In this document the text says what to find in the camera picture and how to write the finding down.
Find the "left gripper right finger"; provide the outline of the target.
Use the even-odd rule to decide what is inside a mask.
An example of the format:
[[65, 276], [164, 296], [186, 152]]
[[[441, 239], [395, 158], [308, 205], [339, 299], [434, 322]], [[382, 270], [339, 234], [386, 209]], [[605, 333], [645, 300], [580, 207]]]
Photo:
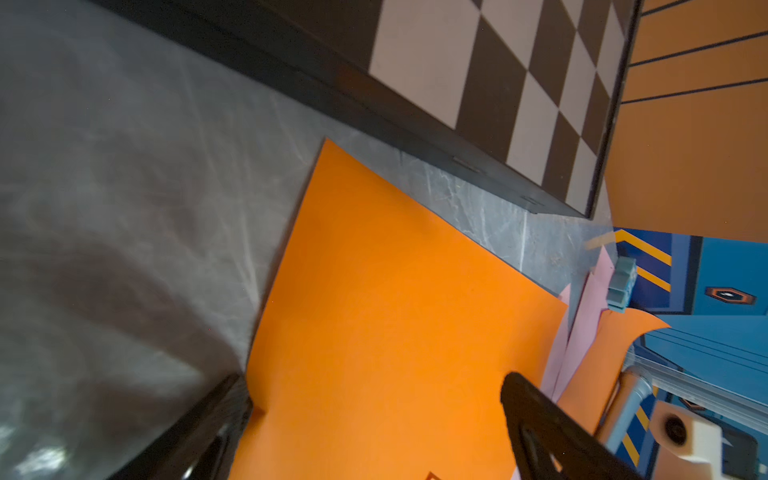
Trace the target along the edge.
[[505, 376], [500, 401], [522, 479], [640, 478], [521, 374]]

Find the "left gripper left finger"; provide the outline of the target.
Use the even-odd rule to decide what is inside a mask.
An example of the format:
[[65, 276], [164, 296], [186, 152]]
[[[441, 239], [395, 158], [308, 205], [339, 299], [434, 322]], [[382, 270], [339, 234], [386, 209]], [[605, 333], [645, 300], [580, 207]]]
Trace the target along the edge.
[[233, 373], [112, 479], [227, 479], [252, 413], [245, 377]]

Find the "orange paper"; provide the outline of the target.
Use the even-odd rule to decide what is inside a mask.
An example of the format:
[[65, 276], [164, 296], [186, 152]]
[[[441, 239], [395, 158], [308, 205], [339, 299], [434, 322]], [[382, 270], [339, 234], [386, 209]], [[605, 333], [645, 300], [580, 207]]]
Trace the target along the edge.
[[500, 391], [566, 306], [326, 141], [261, 316], [234, 479], [508, 479]]
[[604, 311], [596, 339], [557, 405], [585, 431], [595, 434], [630, 346], [642, 335], [666, 328], [666, 322], [642, 310]]

